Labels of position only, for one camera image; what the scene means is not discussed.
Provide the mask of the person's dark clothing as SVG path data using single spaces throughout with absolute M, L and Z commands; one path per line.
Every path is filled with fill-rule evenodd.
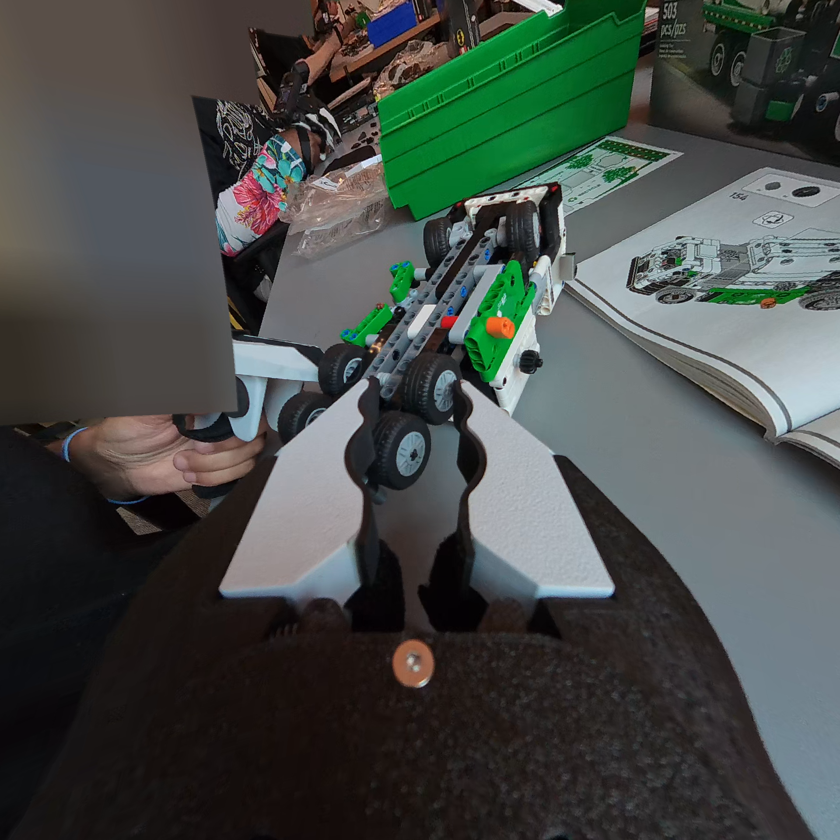
M 115 505 L 30 437 L 2 428 L 2 799 L 31 795 L 60 749 L 102 646 L 197 515 L 175 500 L 138 535 Z

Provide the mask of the lego instruction booklet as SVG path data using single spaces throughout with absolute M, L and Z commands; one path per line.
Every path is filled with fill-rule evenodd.
M 839 466 L 839 184 L 765 167 L 579 264 L 566 290 L 668 367 Z

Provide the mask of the blue storage bin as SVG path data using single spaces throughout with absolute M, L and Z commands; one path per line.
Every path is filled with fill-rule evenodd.
M 378 49 L 417 25 L 417 12 L 413 1 L 389 2 L 365 26 L 366 34 Z

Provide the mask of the wooden work table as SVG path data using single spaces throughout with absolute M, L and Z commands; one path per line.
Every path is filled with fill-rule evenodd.
M 367 68 L 373 68 L 374 64 L 379 60 L 389 60 L 393 58 L 397 51 L 402 49 L 409 41 L 425 38 L 428 34 L 433 33 L 439 24 L 440 14 L 438 10 L 434 10 L 429 18 L 407 30 L 405 33 L 400 34 L 386 44 L 354 57 L 345 65 L 337 66 L 335 63 L 332 63 L 329 70 L 329 78 L 331 82 L 338 82 L 349 78 L 358 72 L 365 71 Z

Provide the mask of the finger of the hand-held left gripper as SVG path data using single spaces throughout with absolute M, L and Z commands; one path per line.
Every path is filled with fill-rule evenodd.
M 250 335 L 233 338 L 234 368 L 246 375 L 267 380 L 316 382 L 324 352 L 317 346 L 261 339 Z

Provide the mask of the person's left hand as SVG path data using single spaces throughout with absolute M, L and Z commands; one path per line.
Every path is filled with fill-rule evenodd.
M 172 415 L 116 416 L 79 432 L 69 444 L 70 464 L 103 496 L 132 501 L 192 487 L 218 487 L 245 476 L 256 465 L 269 426 L 257 436 L 198 443 L 179 434 Z

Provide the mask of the clear plastic bag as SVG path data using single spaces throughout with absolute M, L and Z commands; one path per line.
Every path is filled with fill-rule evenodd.
M 393 216 L 392 202 L 381 192 L 310 192 L 290 206 L 289 233 L 300 235 L 294 254 L 315 259 L 354 245 L 386 227 Z
M 380 154 L 350 166 L 325 172 L 319 178 L 310 178 L 303 185 L 308 194 L 317 198 L 340 197 L 350 200 L 387 193 Z

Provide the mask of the blue wristband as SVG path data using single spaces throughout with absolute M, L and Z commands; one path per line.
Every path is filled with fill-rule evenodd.
M 61 443 L 61 447 L 60 447 L 60 455 L 61 455 L 62 459 L 66 463 L 71 464 L 72 466 L 75 466 L 79 469 L 81 469 L 81 467 L 79 466 L 79 463 L 74 464 L 74 460 L 71 456 L 71 448 L 73 446 L 74 439 L 80 434 L 81 435 L 86 434 L 88 432 L 88 429 L 89 429 L 88 426 L 77 428 L 76 430 L 71 432 L 67 437 L 64 438 L 63 442 Z M 130 498 L 130 499 L 129 498 L 127 498 L 127 499 L 122 499 L 122 498 L 114 499 L 114 498 L 108 497 L 107 494 L 103 490 L 100 490 L 100 492 L 101 492 L 102 497 L 108 503 L 110 503 L 114 506 L 118 506 L 118 507 L 128 507 L 128 506 L 132 506 L 132 505 L 137 505 L 137 504 L 140 504 L 141 502 L 147 501 L 148 499 L 151 498 L 150 496 L 142 496 L 142 497 L 133 497 L 133 498 Z

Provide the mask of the green sticker sheet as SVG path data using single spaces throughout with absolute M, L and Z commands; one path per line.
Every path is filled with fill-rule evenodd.
M 679 151 L 607 136 L 550 164 L 515 188 L 561 184 L 563 212 L 568 216 L 681 155 Z

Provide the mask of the green white lego truck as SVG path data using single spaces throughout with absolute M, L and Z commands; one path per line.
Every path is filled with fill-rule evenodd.
M 543 366 L 536 318 L 551 314 L 574 278 L 559 182 L 473 196 L 423 229 L 425 269 L 391 266 L 391 302 L 341 332 L 318 363 L 320 395 L 279 410 L 286 444 L 364 377 L 380 385 L 367 478 L 404 490 L 423 474 L 431 426 L 449 421 L 467 378 L 508 414 Z

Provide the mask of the black chair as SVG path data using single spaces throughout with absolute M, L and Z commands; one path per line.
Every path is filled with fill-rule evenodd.
M 257 290 L 265 279 L 271 287 L 288 229 L 289 224 L 279 220 L 236 254 L 221 255 L 228 302 L 238 312 L 238 323 L 250 334 L 259 333 L 266 312 L 267 304 L 257 297 Z

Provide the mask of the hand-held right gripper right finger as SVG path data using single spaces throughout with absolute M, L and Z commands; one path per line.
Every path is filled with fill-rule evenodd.
M 612 596 L 613 579 L 552 450 L 467 381 L 453 397 L 466 589 L 488 603 Z

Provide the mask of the black cardboard box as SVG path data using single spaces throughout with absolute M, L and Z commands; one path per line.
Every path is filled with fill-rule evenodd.
M 478 12 L 481 1 L 437 2 L 445 34 L 448 40 L 448 55 L 456 58 L 480 44 Z

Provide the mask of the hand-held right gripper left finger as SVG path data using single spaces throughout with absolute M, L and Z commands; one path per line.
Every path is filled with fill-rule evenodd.
M 363 380 L 280 448 L 221 596 L 280 596 L 296 606 L 325 598 L 345 606 L 373 582 L 379 538 L 364 477 L 379 413 L 380 386 Z

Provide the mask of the green plastic bin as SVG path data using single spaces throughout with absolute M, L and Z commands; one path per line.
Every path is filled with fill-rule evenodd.
M 644 1 L 570 1 L 379 104 L 385 183 L 422 219 L 628 121 Z

